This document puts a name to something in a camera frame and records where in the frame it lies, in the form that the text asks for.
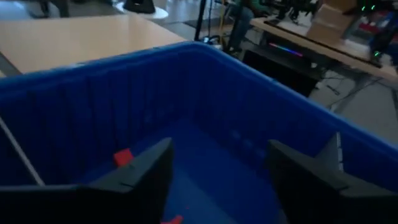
cable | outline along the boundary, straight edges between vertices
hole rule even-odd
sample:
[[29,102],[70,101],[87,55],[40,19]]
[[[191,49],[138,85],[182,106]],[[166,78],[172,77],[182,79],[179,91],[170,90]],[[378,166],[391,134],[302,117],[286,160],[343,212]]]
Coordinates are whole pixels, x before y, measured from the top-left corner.
[[382,79],[382,78],[377,78],[377,79],[373,80],[372,82],[368,83],[366,86],[364,86],[364,87],[362,87],[362,88],[360,88],[360,89],[358,89],[358,90],[356,90],[356,91],[354,91],[354,92],[352,92],[352,93],[350,93],[350,94],[344,96],[343,98],[341,98],[341,99],[339,99],[339,100],[336,100],[336,101],[334,101],[333,103],[329,104],[329,105],[327,106],[327,108],[333,106],[334,104],[340,102],[341,100],[344,100],[344,99],[346,99],[346,98],[352,96],[353,94],[356,94],[357,92],[359,92],[359,91],[361,91],[361,90],[364,90],[366,87],[375,84],[376,82],[380,81],[381,79]]
[[224,13],[225,13],[225,0],[221,0],[221,16],[220,16],[220,26],[218,27],[218,35],[220,36],[220,44],[224,48],[223,39],[223,26],[224,26]]
[[207,22],[207,35],[210,37],[210,27],[211,27],[211,10],[213,8],[213,0],[210,0],[210,9],[209,9],[209,16]]
[[344,80],[346,78],[336,78],[336,77],[322,78],[322,80],[331,80],[331,79],[333,79],[333,80]]
[[343,84],[343,81],[346,80],[346,78],[330,78],[330,79],[337,79],[340,80],[340,82],[338,83],[338,85],[336,87],[332,87],[329,84],[326,84],[326,87],[329,88],[336,96],[340,95],[340,92],[337,90],[340,88],[341,84]]

wooden table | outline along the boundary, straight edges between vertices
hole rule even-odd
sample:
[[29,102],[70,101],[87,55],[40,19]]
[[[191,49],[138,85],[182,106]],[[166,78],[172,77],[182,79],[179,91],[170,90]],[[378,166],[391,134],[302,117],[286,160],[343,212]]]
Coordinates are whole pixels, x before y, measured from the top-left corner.
[[0,52],[21,73],[185,41],[137,15],[7,21],[0,30]]
[[375,65],[365,62],[366,60],[369,60],[367,51],[359,51],[357,49],[354,49],[345,44],[343,40],[337,44],[330,45],[330,43],[328,43],[327,40],[324,39],[308,39],[305,37],[305,35],[303,35],[303,33],[300,33],[297,30],[292,29],[289,32],[270,24],[265,24],[265,20],[266,18],[253,19],[251,21],[251,25],[270,34],[289,40],[301,47],[305,47],[316,53],[326,55],[327,57],[335,59],[345,65],[360,69],[376,77],[385,78],[393,82],[398,81],[398,74],[394,67],[389,65],[383,65],[381,68],[377,68]]

table leg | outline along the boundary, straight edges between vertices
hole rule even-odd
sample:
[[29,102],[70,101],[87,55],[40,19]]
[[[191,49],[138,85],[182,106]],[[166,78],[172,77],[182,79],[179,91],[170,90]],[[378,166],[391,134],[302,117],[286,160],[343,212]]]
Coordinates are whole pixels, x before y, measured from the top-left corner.
[[239,3],[238,13],[237,13],[237,15],[235,17],[235,22],[234,22],[234,26],[232,27],[231,35],[229,36],[228,43],[226,45],[226,48],[224,49],[224,52],[226,52],[227,54],[230,53],[230,51],[231,51],[231,39],[235,38],[236,26],[238,25],[239,20],[241,19],[242,11],[243,11],[243,2],[241,1]]
[[58,0],[53,2],[60,12],[61,18],[68,18],[69,15],[69,8],[68,8],[68,1],[65,0]]
[[368,83],[368,81],[371,80],[371,76],[369,74],[363,73],[361,74],[358,78],[354,79],[355,86],[352,88],[346,98],[341,100],[340,102],[336,104],[331,105],[330,110],[336,114],[341,114],[344,109],[347,107],[347,105],[351,102],[351,100],[355,97],[357,92],[360,92]]
[[199,41],[199,34],[201,31],[201,24],[203,22],[203,14],[205,13],[205,6],[206,0],[200,0],[198,22],[195,28],[195,36],[193,38],[194,41]]
[[45,18],[50,17],[49,2],[39,1],[38,3],[40,5],[40,10],[43,12],[43,14],[38,15],[38,14],[35,14],[34,12],[30,11],[29,9],[26,9],[26,11],[30,15],[30,17],[32,17],[34,19],[45,19]]

